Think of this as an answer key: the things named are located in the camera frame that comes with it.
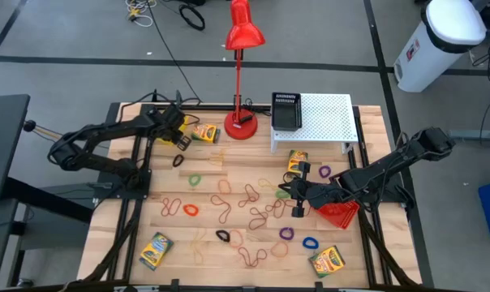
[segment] wooden table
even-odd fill
[[[127,107],[123,120],[139,114],[140,107],[140,104]],[[359,110],[369,160],[375,161],[390,152],[382,113],[379,106],[362,105]],[[152,186],[140,217],[130,283],[169,285],[172,279],[178,278],[181,285],[191,286],[313,287],[314,282],[322,281],[325,287],[368,287],[356,217],[348,230],[340,230],[314,210],[305,218],[293,218],[290,208],[287,208],[281,218],[274,218],[270,212],[266,225],[257,230],[247,228],[249,221],[258,217],[251,215],[249,209],[257,207],[264,211],[265,206],[276,199],[275,187],[259,187],[258,180],[265,178],[273,185],[282,182],[291,149],[309,153],[309,162],[312,163],[309,180],[325,182],[318,174],[321,165],[330,165],[334,174],[350,168],[347,155],[341,153],[340,143],[283,143],[275,154],[271,154],[269,117],[257,114],[257,133],[249,140],[239,141],[225,133],[223,120],[227,112],[193,110],[186,113],[196,115],[203,123],[218,125],[221,137],[218,144],[193,141],[189,149],[182,152],[186,160],[177,168],[172,166],[172,160],[181,151],[155,143],[151,161]],[[109,157],[129,157],[132,145],[132,138],[113,140]],[[144,152],[144,145],[142,143],[141,153]],[[202,176],[196,187],[191,187],[187,181],[191,174]],[[219,194],[218,182],[222,179],[228,180],[232,188],[229,195],[220,195],[232,206],[225,224],[220,224],[218,217],[226,207],[213,205],[210,201],[212,195]],[[246,184],[251,184],[260,193],[260,198],[239,208],[238,202],[247,198]],[[179,198],[183,204],[195,204],[200,208],[200,214],[190,217],[180,208],[175,216],[163,217],[161,210],[164,205],[161,201],[164,198],[170,201]],[[121,200],[106,200],[93,215],[79,279],[90,274],[112,245],[120,205]],[[380,206],[380,217],[387,248],[408,275],[421,282],[405,210],[399,204],[385,203]],[[280,241],[279,230],[287,226],[295,229],[295,237],[288,243],[288,255],[277,258],[270,250]],[[263,248],[268,253],[267,259],[260,260],[255,268],[248,268],[238,251],[215,235],[216,230],[220,229],[239,230],[244,238],[243,247],[250,251],[251,258],[255,259],[256,251]],[[174,246],[154,272],[139,262],[139,254],[157,231],[172,239]],[[319,279],[307,260],[314,251],[301,244],[307,236],[316,238],[322,248],[337,245],[346,267]],[[122,247],[116,278],[122,275],[125,250],[126,247]],[[372,250],[377,280],[381,283],[379,257],[375,248]]]

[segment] red container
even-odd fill
[[[359,208],[360,206],[356,202],[351,201],[339,204],[326,204],[317,209],[317,212],[336,227],[345,230],[353,221],[353,217],[359,211]]]

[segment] black plastic container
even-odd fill
[[[297,131],[303,126],[301,94],[272,93],[272,127],[276,131]]]

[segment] white cable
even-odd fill
[[[133,20],[135,24],[142,28],[149,28],[150,26],[153,25],[153,19],[147,15],[141,15],[141,13],[145,12],[148,9],[148,2],[146,0],[124,0],[126,3],[126,8],[128,12],[132,12],[133,10],[139,10],[139,14],[135,15],[137,19],[139,18],[145,18],[149,19],[149,24],[142,24],[140,23],[137,19]],[[153,1],[153,4],[151,4],[152,1],[150,1],[150,7],[155,7],[157,5],[157,1]]]

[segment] purple rubber band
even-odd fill
[[[323,170],[327,170],[328,172],[326,174],[323,174]],[[332,174],[332,168],[329,167],[328,165],[323,165],[319,168],[319,175],[322,178],[327,178],[331,174]]]
[[[285,231],[290,231],[290,236],[285,236],[283,234]],[[294,228],[292,228],[292,227],[281,228],[281,230],[279,230],[279,237],[283,238],[285,240],[292,240],[292,238],[294,238]]]

